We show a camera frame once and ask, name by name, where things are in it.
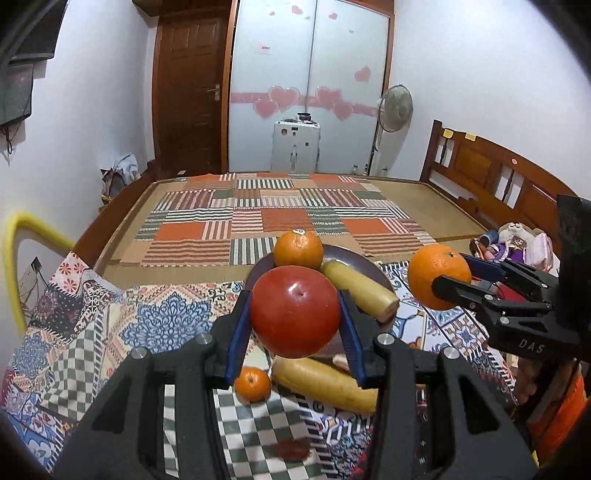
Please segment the small orange mandarin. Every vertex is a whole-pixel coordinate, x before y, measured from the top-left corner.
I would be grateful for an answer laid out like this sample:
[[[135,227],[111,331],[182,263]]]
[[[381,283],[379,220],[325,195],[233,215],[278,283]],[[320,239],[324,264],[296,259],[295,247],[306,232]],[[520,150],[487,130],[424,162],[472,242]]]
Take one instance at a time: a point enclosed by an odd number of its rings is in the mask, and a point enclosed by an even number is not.
[[[250,403],[263,402],[270,396],[271,382],[266,371],[256,367],[243,366],[233,389],[239,397]]]

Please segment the large orange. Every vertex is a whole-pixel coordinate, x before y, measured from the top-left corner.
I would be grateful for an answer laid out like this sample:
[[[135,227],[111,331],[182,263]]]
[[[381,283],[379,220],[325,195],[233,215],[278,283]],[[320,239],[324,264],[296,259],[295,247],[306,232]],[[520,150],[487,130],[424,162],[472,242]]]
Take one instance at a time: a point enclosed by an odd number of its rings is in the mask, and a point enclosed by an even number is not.
[[[472,281],[469,265],[459,252],[439,243],[426,245],[413,255],[408,265],[409,289],[423,306],[438,311],[450,310],[455,305],[439,299],[432,290],[432,283],[439,276],[465,283]]]

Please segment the long yellow banana piece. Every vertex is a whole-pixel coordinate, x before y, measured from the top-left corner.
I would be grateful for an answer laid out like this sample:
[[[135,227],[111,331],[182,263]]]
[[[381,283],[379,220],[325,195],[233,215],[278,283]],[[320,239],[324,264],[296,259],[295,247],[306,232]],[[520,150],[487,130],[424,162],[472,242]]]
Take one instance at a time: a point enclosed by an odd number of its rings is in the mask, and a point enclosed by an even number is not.
[[[341,410],[363,415],[377,410],[377,389],[362,389],[351,376],[314,359],[276,356],[271,378],[283,388]]]

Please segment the red tomato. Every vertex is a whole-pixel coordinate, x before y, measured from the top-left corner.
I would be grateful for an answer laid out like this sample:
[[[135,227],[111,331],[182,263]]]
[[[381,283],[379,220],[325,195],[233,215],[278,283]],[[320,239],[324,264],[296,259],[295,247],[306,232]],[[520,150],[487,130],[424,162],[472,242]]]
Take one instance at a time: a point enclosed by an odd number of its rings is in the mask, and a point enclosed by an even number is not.
[[[301,266],[281,266],[256,280],[250,294],[250,323],[274,355],[314,355],[339,330],[339,294],[325,275]]]

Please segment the banana piece on plate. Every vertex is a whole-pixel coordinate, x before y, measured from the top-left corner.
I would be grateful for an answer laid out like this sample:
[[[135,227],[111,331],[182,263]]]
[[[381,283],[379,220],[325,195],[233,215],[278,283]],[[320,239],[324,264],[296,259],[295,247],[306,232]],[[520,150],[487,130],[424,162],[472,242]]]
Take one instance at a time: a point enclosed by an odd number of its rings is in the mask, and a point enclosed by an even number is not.
[[[325,262],[321,271],[335,288],[348,291],[356,306],[378,322],[386,324],[396,317],[400,301],[390,289],[338,260]]]

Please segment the pile of toys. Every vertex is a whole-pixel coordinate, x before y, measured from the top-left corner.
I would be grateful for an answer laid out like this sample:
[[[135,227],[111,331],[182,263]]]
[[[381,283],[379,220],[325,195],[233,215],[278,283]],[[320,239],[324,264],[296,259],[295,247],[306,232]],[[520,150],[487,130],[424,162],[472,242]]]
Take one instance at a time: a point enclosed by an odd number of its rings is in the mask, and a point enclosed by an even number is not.
[[[552,239],[543,230],[519,222],[506,223],[472,239],[469,248],[473,256],[483,260],[512,260],[554,276],[559,273],[560,260]]]

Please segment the wooden bed headboard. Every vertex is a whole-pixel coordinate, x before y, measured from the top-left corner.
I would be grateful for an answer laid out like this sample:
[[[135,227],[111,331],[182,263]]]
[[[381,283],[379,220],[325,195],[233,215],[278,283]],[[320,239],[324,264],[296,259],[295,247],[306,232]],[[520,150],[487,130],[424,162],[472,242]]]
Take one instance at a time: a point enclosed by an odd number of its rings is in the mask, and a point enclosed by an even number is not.
[[[420,181],[489,229],[511,221],[544,231],[556,255],[557,197],[575,192],[527,158],[475,134],[432,125]]]

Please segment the orange on plate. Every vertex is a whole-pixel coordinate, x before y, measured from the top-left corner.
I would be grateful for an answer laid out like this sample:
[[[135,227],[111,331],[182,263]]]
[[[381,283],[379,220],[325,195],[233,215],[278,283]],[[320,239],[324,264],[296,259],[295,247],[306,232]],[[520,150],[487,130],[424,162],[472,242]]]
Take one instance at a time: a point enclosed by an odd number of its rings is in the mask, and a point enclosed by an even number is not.
[[[324,260],[324,246],[317,234],[295,229],[287,231],[276,241],[273,262],[280,266],[301,266],[318,269]]]

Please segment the small dark red fruit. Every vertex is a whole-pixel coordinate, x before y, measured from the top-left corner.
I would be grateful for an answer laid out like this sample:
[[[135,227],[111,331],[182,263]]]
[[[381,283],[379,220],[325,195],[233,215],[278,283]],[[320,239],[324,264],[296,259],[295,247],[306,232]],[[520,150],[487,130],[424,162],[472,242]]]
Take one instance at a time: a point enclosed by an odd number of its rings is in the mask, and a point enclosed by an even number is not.
[[[273,452],[285,462],[304,461],[310,456],[310,444],[305,439],[284,439],[273,446]]]

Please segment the striped patchwork blanket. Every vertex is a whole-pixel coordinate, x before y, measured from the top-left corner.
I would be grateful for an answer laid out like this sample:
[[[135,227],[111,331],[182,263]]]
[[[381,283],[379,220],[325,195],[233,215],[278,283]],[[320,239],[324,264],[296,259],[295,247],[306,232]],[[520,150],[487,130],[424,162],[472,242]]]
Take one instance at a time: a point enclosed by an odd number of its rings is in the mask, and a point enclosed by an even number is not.
[[[413,253],[435,241],[365,178],[228,173],[158,186],[119,260],[141,267],[252,265],[290,230],[365,257]]]

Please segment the standing electric fan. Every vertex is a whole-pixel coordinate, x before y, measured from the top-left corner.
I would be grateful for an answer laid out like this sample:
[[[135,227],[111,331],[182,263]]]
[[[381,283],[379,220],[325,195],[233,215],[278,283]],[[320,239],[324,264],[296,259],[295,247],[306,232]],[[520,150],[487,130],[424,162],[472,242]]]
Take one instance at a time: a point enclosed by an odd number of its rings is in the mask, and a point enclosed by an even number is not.
[[[405,85],[391,86],[382,95],[366,170],[368,176],[389,176],[408,135],[413,112],[413,97]]]

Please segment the clothes heap in corner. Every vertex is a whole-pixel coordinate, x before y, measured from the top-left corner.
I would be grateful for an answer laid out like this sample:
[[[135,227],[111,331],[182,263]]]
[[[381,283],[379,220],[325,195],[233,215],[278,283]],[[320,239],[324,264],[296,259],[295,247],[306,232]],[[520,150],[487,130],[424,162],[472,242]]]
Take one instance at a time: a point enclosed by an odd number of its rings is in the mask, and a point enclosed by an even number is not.
[[[104,205],[110,203],[126,186],[140,177],[139,165],[134,154],[128,153],[108,169],[102,169],[101,201]]]

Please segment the yellow foam tube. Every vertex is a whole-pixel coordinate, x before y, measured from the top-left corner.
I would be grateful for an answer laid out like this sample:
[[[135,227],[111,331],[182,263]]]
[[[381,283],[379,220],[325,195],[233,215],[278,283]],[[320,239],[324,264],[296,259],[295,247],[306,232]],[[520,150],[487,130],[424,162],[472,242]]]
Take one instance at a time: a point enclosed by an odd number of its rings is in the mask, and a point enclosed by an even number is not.
[[[27,328],[19,290],[21,275],[27,267],[20,250],[26,242],[34,241],[55,253],[67,254],[74,247],[74,241],[59,232],[46,221],[26,210],[15,210],[4,221],[1,240],[1,260],[4,271],[6,296],[13,319],[20,336]]]

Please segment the brown wooden door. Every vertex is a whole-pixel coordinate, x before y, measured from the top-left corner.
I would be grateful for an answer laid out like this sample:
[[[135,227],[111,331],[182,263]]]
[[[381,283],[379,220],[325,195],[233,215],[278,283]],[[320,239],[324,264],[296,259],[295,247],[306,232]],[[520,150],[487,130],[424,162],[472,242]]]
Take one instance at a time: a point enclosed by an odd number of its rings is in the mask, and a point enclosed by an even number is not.
[[[231,1],[164,1],[152,75],[155,157],[174,176],[221,173],[222,73]]]

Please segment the small wall monitor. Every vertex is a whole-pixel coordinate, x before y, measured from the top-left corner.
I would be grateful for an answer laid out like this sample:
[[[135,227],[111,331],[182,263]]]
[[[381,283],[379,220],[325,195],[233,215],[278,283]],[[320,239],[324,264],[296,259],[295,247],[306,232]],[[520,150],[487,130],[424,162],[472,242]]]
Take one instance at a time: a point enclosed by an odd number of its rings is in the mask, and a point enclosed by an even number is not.
[[[31,115],[34,66],[12,65],[1,75],[0,125],[7,127]]]

